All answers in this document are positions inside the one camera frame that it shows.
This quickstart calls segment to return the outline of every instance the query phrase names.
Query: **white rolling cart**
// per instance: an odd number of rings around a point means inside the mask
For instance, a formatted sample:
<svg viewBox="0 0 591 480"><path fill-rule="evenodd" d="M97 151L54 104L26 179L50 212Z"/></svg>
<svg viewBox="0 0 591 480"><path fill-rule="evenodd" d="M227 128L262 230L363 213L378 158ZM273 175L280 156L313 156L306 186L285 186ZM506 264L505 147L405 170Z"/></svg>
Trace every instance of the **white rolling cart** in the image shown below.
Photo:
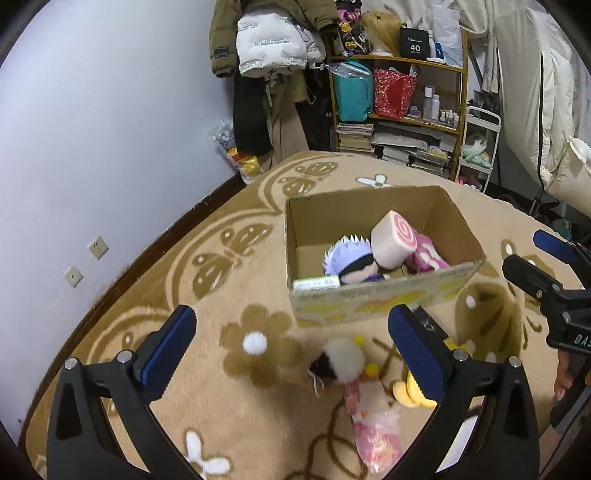
<svg viewBox="0 0 591 480"><path fill-rule="evenodd" d="M475 112L480 112L482 114L481 115L482 117L490 118L491 121L483 120L482 118L474 116ZM480 165L477 165L475 163L471 163L471 162L467 161L465 158L462 158L462 152L460 152L460 160L459 160L459 165L458 165L457 172L456 172L455 181L457 181L457 179L459 178L460 169L463 166L468 167L468 168L472 168L473 170L480 171L486 175L486 183L484 185L484 188L482 189L482 193L486 193L486 188L488 187L488 183L491 180L492 171L495 168L496 150L499 146L499 136L501 134L501 117L495 113L489 112L488 110L484 110L482 108L478 108L475 106L469 106L466 110L466 120L465 120L465 125L464 125L464 137L462 140L462 151L464 150L464 147L466 146L466 137L467 137L467 133L468 133L468 128L471 125L477 125L478 127L486 129L486 145L487 145L486 151L491 158L491 167L486 168L486 167L481 167ZM490 149L491 145L494 145L494 149L492 149L492 152Z"/></svg>

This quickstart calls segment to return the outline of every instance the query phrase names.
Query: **blue gripper pad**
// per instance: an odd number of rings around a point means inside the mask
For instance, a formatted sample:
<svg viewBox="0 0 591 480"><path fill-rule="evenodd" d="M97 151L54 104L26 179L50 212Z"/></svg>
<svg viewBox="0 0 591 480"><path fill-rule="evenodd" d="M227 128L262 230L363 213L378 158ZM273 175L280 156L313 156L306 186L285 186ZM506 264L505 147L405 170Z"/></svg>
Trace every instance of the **blue gripper pad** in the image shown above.
<svg viewBox="0 0 591 480"><path fill-rule="evenodd" d="M572 245L543 230L534 233L534 245L563 263L570 264L577 260L577 253Z"/></svg>
<svg viewBox="0 0 591 480"><path fill-rule="evenodd" d="M162 398L196 331L195 312L179 305L160 330L150 333L139 346L134 377L142 384L147 403Z"/></svg>
<svg viewBox="0 0 591 480"><path fill-rule="evenodd" d="M400 305L390 310L388 332L425 398L441 402L453 367L450 351L430 321Z"/></svg>

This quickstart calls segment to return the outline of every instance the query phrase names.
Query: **wall socket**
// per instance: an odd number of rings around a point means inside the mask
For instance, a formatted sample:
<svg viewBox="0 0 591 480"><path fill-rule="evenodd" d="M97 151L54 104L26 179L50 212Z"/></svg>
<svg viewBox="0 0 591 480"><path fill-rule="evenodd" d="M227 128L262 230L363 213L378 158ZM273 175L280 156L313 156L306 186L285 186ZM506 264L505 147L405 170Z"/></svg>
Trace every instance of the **wall socket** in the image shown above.
<svg viewBox="0 0 591 480"><path fill-rule="evenodd" d="M84 276L76 267L70 267L66 270L66 273L64 273L64 278L72 288L76 288L76 285L80 283L80 280L82 280Z"/></svg>
<svg viewBox="0 0 591 480"><path fill-rule="evenodd" d="M91 254L93 254L95 256L95 258L97 260L100 260L100 258L105 253L107 253L108 249L109 249L108 245L99 236L96 237L96 239L88 246L88 250L90 251Z"/></svg>

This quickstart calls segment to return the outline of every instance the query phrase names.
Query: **pink swirl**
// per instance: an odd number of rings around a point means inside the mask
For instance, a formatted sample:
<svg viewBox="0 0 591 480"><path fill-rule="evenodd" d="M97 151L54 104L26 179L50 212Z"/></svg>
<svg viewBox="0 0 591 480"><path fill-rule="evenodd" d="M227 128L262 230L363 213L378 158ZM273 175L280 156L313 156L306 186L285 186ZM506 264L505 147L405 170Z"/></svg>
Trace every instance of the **pink swirl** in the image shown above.
<svg viewBox="0 0 591 480"><path fill-rule="evenodd" d="M394 226L398 232L398 238L409 249L417 248L417 237L414 234L413 227L404 219L402 215L394 212Z"/></svg>

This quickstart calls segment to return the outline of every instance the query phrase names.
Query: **black box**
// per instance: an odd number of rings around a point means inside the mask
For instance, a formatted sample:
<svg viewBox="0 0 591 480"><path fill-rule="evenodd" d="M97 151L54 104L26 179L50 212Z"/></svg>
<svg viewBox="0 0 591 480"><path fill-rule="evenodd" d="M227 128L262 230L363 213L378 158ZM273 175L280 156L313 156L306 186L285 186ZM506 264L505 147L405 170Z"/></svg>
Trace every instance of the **black box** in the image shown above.
<svg viewBox="0 0 591 480"><path fill-rule="evenodd" d="M401 28L400 56L405 59L427 60L431 56L429 32L418 28Z"/></svg>

